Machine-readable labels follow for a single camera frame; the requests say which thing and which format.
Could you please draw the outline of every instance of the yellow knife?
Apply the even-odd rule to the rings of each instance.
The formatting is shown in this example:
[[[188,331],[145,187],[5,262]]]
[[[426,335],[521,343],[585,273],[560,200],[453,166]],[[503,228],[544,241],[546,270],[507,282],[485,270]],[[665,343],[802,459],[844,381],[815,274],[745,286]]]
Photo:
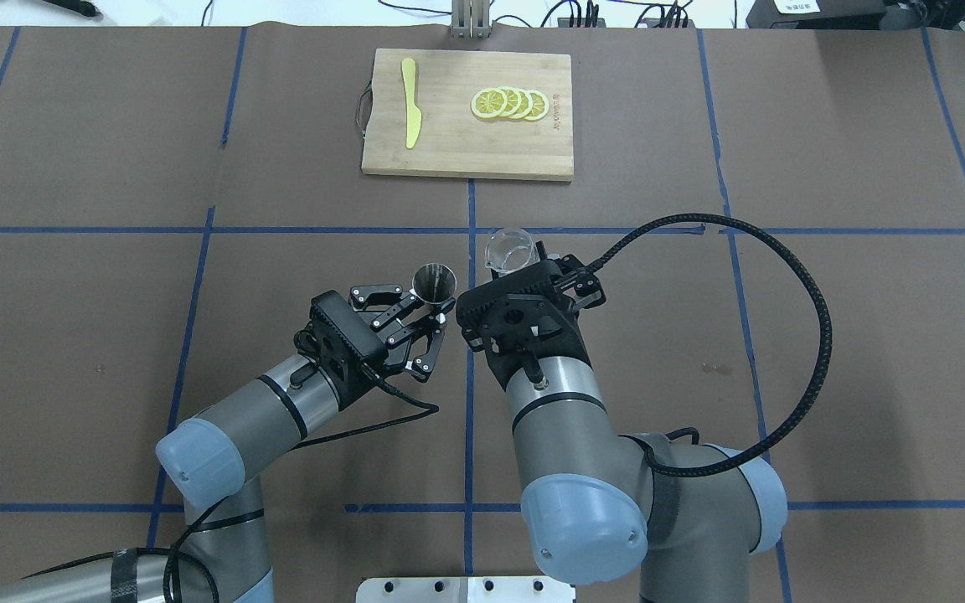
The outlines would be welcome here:
[[[415,104],[416,69],[415,59],[405,57],[401,61],[401,76],[405,79],[405,147],[412,148],[419,140],[419,127],[422,126],[422,111]]]

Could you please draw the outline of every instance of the lemon slice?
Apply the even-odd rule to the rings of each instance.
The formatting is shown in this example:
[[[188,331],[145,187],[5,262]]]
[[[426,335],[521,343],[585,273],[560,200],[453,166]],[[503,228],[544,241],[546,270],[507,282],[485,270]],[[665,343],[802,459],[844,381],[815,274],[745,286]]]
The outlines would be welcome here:
[[[483,88],[472,97],[472,114],[480,119],[499,117],[508,103],[508,95],[501,88]]]
[[[516,111],[512,115],[509,115],[509,119],[524,119],[526,116],[531,115],[531,107],[535,106],[535,100],[532,95],[529,95],[528,91],[524,89],[516,89],[518,95],[524,98],[524,103],[520,106],[520,111]]]
[[[539,121],[549,113],[549,97],[538,90],[525,90],[531,96],[531,110],[524,116],[524,121]]]
[[[505,111],[501,111],[502,117],[508,117],[513,113],[518,113],[520,107],[524,106],[524,96],[521,95],[520,88],[513,88],[511,85],[502,85],[501,91],[505,92],[508,102],[505,103]]]

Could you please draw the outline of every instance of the wooden cutting board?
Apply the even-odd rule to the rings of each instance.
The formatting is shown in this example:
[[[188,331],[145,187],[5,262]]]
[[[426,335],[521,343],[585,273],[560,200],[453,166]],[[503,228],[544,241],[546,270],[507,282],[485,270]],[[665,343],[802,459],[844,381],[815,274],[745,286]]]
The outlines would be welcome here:
[[[422,127],[405,148],[405,81],[401,60],[416,61],[416,105]],[[482,88],[514,85],[550,98],[539,121],[483,120],[471,111]],[[378,49],[364,174],[506,178],[570,182],[571,57],[568,54]]]

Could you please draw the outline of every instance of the white metal plate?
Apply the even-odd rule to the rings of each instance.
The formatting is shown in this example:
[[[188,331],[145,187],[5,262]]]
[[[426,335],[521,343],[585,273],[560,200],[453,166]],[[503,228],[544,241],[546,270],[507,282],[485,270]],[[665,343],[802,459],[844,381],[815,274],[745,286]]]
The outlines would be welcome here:
[[[575,588],[548,576],[370,579],[356,603],[575,603]]]

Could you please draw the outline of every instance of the sticker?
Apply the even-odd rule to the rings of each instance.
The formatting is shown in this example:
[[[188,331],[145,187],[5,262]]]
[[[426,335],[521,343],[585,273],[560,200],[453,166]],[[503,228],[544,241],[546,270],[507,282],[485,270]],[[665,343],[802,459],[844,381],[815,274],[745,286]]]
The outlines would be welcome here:
[[[817,0],[773,0],[773,3],[777,5],[777,11],[780,11],[781,15],[807,15],[821,12]]]

